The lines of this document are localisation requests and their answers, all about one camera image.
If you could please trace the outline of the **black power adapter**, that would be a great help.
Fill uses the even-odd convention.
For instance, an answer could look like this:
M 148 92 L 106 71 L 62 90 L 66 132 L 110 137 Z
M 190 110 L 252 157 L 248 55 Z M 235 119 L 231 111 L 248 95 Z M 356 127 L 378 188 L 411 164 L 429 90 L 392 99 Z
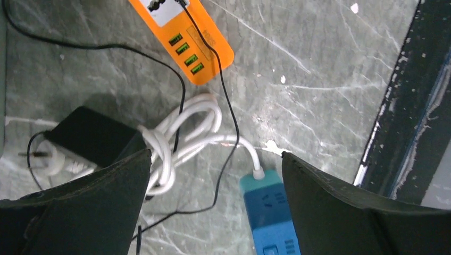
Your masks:
M 44 137 L 67 156 L 100 168 L 146 148 L 137 129 L 85 106 L 72 111 Z

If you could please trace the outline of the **orange power strip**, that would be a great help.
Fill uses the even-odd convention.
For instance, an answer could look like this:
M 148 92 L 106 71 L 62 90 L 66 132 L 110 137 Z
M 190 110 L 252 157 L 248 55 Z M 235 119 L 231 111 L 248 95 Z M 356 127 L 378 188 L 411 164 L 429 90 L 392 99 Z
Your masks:
M 206 84 L 232 64 L 232 48 L 200 1 L 129 2 L 193 84 Z

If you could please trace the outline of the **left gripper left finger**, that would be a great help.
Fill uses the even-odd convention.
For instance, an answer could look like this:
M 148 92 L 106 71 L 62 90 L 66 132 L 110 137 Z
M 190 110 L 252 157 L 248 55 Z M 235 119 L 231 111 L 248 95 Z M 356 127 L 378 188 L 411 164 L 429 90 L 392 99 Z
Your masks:
M 151 151 L 1 200 L 1 254 L 127 254 L 148 186 Z

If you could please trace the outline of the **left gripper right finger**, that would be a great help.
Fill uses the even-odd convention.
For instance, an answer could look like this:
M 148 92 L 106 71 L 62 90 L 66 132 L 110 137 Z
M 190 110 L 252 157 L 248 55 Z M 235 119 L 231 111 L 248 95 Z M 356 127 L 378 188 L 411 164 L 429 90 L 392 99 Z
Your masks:
M 450 254 L 450 211 L 389 199 L 290 152 L 282 177 L 302 254 Z

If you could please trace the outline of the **blue cube socket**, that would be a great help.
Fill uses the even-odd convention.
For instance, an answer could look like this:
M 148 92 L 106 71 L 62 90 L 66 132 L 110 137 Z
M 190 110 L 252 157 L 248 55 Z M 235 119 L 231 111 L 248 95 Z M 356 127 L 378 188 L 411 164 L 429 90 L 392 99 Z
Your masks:
M 241 190 L 256 253 L 301 254 L 284 185 L 242 185 Z

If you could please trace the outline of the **teal power strip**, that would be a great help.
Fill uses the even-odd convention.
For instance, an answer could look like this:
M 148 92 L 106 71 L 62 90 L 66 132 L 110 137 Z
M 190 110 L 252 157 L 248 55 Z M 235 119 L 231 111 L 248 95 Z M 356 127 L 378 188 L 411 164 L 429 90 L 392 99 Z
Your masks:
M 282 183 L 282 180 L 276 170 L 264 171 L 264 177 L 259 180 L 255 179 L 252 174 L 247 174 L 244 175 L 239 181 L 242 194 L 278 183 Z

